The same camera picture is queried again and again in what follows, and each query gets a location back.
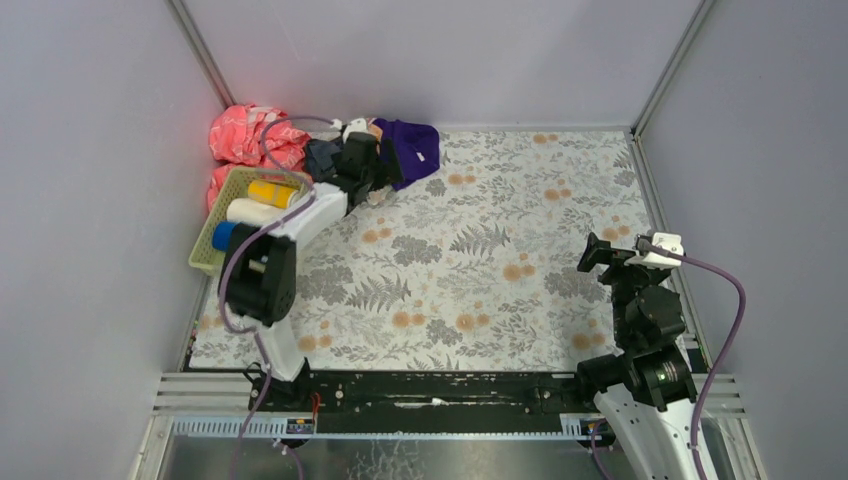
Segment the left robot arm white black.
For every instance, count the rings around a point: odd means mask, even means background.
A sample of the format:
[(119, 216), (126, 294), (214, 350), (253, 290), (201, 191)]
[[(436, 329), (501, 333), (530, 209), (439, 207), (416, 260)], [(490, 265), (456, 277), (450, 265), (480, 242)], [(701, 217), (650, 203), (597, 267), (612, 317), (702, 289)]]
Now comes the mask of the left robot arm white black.
[(293, 382), (306, 365), (288, 318), (300, 250), (370, 193), (402, 178), (392, 140), (350, 133), (327, 180), (303, 180), (305, 194), (292, 207), (260, 226), (233, 228), (219, 279), (219, 314), (229, 333), (253, 337), (268, 377)]

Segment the purple towel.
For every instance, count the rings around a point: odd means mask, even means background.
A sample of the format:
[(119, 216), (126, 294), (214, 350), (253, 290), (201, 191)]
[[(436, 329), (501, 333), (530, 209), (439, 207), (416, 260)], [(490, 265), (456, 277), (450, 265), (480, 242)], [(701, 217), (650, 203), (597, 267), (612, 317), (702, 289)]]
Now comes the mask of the purple towel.
[(389, 139), (394, 147), (404, 179), (395, 182), (395, 191), (436, 173), (441, 166), (440, 135), (431, 125), (375, 118), (371, 125), (379, 130), (380, 139)]

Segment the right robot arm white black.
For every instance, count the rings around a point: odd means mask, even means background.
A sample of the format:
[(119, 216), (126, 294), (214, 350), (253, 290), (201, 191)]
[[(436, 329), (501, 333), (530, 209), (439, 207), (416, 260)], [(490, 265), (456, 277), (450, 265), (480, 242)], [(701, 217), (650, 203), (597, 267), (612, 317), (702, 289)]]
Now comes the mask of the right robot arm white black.
[(628, 250), (591, 233), (577, 266), (583, 273), (604, 266), (598, 280), (611, 290), (619, 350), (579, 363), (580, 392), (640, 479), (717, 476), (694, 418), (696, 383), (678, 345), (686, 329), (680, 296), (663, 285), (684, 255), (677, 234), (639, 235)]

